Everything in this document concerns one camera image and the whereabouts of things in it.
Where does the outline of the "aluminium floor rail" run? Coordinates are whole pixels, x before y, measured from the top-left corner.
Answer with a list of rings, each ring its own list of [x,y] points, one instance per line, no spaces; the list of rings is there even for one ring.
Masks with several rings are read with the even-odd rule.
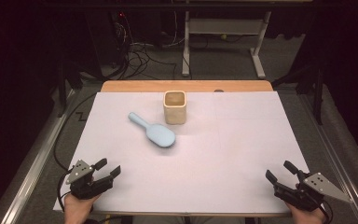
[[[334,173],[338,185],[353,199],[350,208],[358,223],[358,146],[329,95],[323,98],[321,124],[313,115],[310,97],[299,95],[298,98],[322,140],[323,155],[328,167]]]
[[[48,126],[46,137],[43,139],[30,168],[27,170],[26,176],[23,178],[15,197],[3,219],[0,221],[0,224],[16,224],[19,219],[21,212],[32,196],[37,181],[48,161],[48,156],[58,140],[58,135],[62,130],[64,122],[69,116],[69,110],[73,106],[76,97],[77,93],[74,90],[70,90],[64,97],[67,106]]]

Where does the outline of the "black equipment with red light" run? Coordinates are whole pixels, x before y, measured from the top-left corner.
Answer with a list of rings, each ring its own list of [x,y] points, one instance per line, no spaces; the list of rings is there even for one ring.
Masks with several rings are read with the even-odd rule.
[[[100,64],[123,64],[126,30],[115,11],[87,13],[89,30]]]

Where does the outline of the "person's right hand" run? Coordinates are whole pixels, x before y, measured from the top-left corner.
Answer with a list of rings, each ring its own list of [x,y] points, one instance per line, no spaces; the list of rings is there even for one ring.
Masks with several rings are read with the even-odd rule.
[[[295,224],[324,224],[326,221],[326,217],[320,209],[309,212],[300,210],[290,203],[286,203],[286,206],[290,209]]]

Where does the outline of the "person's left hand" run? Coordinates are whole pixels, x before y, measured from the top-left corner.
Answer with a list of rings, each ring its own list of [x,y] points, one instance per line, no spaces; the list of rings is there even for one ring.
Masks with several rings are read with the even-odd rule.
[[[99,224],[89,218],[91,207],[99,199],[99,195],[91,199],[80,200],[72,194],[64,198],[64,224]]]

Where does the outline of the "black metal stand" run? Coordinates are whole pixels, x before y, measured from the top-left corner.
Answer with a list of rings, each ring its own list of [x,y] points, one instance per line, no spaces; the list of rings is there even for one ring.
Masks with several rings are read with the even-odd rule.
[[[57,73],[59,93],[58,117],[61,118],[67,107],[66,84],[69,84],[73,90],[81,90],[83,84],[77,66],[64,58],[60,58],[58,62]]]
[[[312,115],[319,125],[322,125],[322,102],[323,102],[323,67],[318,63],[309,63],[302,68],[289,72],[271,82],[273,88],[283,83],[296,83],[297,94],[313,92]]]

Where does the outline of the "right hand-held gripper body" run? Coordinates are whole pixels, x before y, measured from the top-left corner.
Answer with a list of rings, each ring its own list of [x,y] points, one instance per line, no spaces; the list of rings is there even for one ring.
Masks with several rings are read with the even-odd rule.
[[[313,175],[298,175],[299,183],[296,189],[291,189],[278,181],[274,182],[274,195],[281,200],[303,211],[313,211],[319,208],[328,196],[345,203],[351,203],[352,198],[332,184],[321,173]]]

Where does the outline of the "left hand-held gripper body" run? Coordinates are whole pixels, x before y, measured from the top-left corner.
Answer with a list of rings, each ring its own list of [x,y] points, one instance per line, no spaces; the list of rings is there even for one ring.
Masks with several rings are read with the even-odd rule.
[[[66,180],[74,196],[80,200],[91,199],[103,192],[105,189],[97,189],[93,181],[95,171],[93,165],[88,165],[83,160],[79,160],[74,166]]]

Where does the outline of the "beige square cup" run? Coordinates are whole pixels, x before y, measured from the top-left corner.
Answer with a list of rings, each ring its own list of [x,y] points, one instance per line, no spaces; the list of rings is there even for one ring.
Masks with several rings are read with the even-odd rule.
[[[163,97],[165,122],[180,125],[186,122],[186,93],[184,91],[166,91]]]

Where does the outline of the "white metal desk frame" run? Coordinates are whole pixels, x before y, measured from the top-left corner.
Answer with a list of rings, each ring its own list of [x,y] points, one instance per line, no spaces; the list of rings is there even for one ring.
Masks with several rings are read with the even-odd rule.
[[[182,75],[190,75],[190,49],[189,38],[191,35],[256,35],[257,42],[249,52],[253,60],[254,68],[260,79],[265,79],[266,74],[259,58],[265,33],[269,26],[271,12],[265,13],[260,20],[235,20],[235,19],[191,19],[187,12],[185,16],[185,36],[182,59]]]

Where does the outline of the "light blue hairbrush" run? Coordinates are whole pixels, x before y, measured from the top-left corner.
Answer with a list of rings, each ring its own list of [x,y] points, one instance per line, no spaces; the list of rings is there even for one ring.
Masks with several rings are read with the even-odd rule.
[[[137,114],[130,112],[128,118],[145,129],[146,137],[158,147],[171,147],[176,140],[175,133],[161,124],[150,124]]]

